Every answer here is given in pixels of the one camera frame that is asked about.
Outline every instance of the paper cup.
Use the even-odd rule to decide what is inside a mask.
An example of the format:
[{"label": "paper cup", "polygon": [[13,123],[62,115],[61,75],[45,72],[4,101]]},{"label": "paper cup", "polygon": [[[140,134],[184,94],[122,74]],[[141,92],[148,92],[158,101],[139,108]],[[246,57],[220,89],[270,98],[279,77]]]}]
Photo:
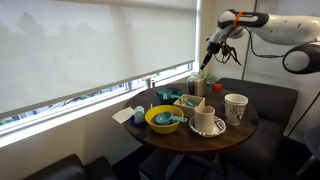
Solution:
[{"label": "paper cup", "polygon": [[226,123],[237,126],[248,104],[248,98],[240,94],[228,94],[224,98]]},{"label": "paper cup", "polygon": [[211,106],[196,106],[194,108],[194,126],[203,133],[212,134],[218,128],[214,122],[215,109]]}]

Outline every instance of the roller shade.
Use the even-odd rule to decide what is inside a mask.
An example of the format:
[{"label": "roller shade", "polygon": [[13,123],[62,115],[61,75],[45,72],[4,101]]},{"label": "roller shade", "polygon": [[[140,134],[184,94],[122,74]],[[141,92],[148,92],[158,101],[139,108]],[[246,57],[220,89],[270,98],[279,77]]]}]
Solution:
[{"label": "roller shade", "polygon": [[196,0],[0,3],[0,117],[195,58]]}]

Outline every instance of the white plate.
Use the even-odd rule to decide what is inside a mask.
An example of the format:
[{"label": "white plate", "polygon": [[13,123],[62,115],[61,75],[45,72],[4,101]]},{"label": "white plate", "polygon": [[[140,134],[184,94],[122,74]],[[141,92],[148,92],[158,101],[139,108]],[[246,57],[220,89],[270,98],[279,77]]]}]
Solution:
[{"label": "white plate", "polygon": [[192,117],[189,120],[189,127],[191,128],[191,130],[197,134],[199,134],[200,136],[203,137],[216,137],[222,133],[224,133],[226,131],[226,123],[221,119],[215,116],[214,122],[216,123],[216,125],[218,126],[218,130],[216,132],[213,132],[212,134],[206,134],[204,132],[200,132],[199,130],[197,130],[194,127],[194,117]]}]

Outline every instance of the dark gray couch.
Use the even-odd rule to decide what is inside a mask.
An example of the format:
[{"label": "dark gray couch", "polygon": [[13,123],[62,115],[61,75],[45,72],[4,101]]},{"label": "dark gray couch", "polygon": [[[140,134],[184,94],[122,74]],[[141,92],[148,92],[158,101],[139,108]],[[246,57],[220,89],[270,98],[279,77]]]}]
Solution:
[{"label": "dark gray couch", "polygon": [[105,157],[84,166],[72,154],[24,178],[24,180],[117,180],[117,175]]},{"label": "dark gray couch", "polygon": [[283,139],[298,93],[293,89],[230,78],[222,78],[217,83],[247,96],[259,114],[253,136],[223,157],[247,174],[263,179]]}]

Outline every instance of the bottle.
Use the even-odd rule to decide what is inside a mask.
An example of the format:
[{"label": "bottle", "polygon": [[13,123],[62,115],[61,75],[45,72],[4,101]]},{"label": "bottle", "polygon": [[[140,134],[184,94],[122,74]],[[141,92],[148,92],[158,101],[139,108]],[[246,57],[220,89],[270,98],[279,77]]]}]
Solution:
[{"label": "bottle", "polygon": [[201,73],[193,72],[188,78],[188,93],[194,96],[204,96],[205,81]]}]

